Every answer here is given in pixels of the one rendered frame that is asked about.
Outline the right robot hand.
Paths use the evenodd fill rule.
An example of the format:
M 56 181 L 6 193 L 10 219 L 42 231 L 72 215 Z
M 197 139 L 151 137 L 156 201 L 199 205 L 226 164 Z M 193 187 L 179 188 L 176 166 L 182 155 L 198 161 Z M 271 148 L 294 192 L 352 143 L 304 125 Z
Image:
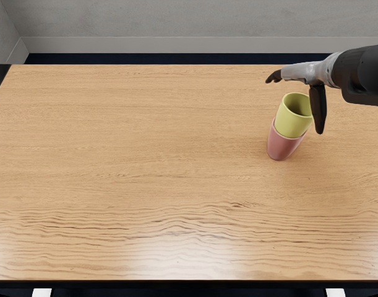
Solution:
M 337 88 L 332 79 L 333 66 L 341 52 L 332 53 L 322 61 L 290 64 L 271 73 L 266 84 L 285 81 L 300 81 L 309 86 L 309 99 L 316 133 L 324 132 L 327 117 L 327 97 L 325 86 Z

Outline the yellow-green cup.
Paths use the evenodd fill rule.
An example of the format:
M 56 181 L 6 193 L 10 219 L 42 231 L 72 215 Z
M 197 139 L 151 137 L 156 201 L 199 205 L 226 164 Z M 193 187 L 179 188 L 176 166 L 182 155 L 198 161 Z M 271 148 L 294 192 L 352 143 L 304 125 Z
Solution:
M 274 121 L 274 127 L 279 134 L 291 139 L 301 137 L 312 122 L 308 95 L 291 92 L 283 96 Z

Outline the pink cup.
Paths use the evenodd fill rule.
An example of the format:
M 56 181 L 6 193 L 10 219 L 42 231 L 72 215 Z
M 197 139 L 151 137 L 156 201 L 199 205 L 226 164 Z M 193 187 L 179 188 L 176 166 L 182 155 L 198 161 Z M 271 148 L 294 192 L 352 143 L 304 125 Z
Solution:
M 296 151 L 306 134 L 307 131 L 297 138 L 285 137 L 276 130 L 275 118 L 273 118 L 267 139 L 268 156 L 276 161 L 286 160 Z

